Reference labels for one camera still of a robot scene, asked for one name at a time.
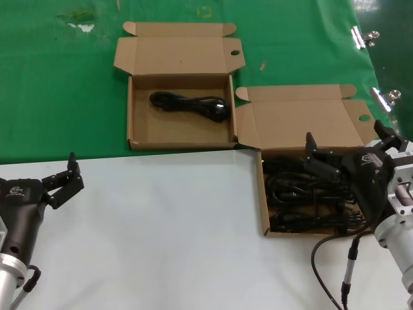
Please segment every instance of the black power cable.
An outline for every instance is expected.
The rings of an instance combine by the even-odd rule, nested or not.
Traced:
[[[305,161],[286,157],[264,161],[263,172],[267,175],[267,205],[277,212],[270,217],[272,231],[298,233],[335,228],[346,233],[365,223],[359,212],[345,212],[346,204],[355,204],[346,180],[323,180],[306,170]],[[314,215],[294,210],[304,205],[313,205]],[[319,205],[334,210],[333,214],[320,215]]]
[[[216,123],[222,123],[231,115],[229,103],[221,97],[187,98],[172,92],[154,92],[149,101],[153,106],[167,112],[195,112]]]

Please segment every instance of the metal binder clip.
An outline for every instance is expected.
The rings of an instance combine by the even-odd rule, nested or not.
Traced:
[[[366,48],[366,44],[373,47],[375,44],[372,40],[377,39],[380,36],[380,33],[377,31],[362,34],[357,26],[351,28],[351,34],[353,35],[353,40],[356,42],[356,47],[358,50]]]
[[[373,87],[370,90],[374,101],[379,105],[384,113],[392,112],[392,107],[396,104],[396,100],[401,97],[401,92],[398,90],[392,90],[388,94],[380,94],[380,90]]]

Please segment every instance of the cardboard box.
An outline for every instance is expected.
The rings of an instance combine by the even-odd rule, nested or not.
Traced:
[[[236,109],[238,140],[260,149],[257,183],[263,234],[294,235],[270,231],[262,160],[276,156],[304,157],[305,137],[311,132],[319,148],[343,150],[362,147],[376,138],[374,118],[352,85],[241,87],[236,90],[246,105]],[[318,231],[330,234],[331,231]]]
[[[241,40],[225,37],[234,24],[133,23],[134,37],[117,43],[114,65],[128,82],[127,140],[132,150],[232,149],[237,141],[234,91],[229,73],[245,65]],[[157,90],[187,97],[225,98],[232,115],[215,123],[191,112],[165,112],[149,102]]]

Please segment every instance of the small debris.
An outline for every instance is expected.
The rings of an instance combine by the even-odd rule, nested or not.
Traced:
[[[79,27],[83,32],[91,32],[92,29],[95,27],[95,24],[91,24],[91,25],[78,25],[78,27]]]
[[[265,66],[267,65],[267,62],[264,61],[263,64],[261,65],[261,67],[259,68],[260,71],[264,70]]]
[[[83,32],[91,32],[92,29],[95,27],[95,24],[91,24],[91,25],[80,25],[79,24],[76,26],[75,24],[69,23],[68,25],[73,28],[79,27]]]

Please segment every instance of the box flap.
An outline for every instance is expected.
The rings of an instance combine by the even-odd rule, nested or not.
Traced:
[[[231,24],[201,24],[192,28],[196,23],[177,26],[174,23],[138,23],[137,26],[133,23],[135,30],[125,24],[129,32],[144,34],[122,37],[117,43],[114,66],[132,75],[227,74],[245,66],[241,40],[222,37],[235,30]],[[186,29],[183,32],[186,36],[178,33],[180,28]]]
[[[225,37],[233,34],[235,24],[222,23],[134,23],[127,21],[123,29],[137,37]]]
[[[241,144],[259,149],[300,148],[307,132],[319,147],[355,147],[375,138],[364,101],[343,100],[356,94],[352,85],[241,87],[236,109]]]

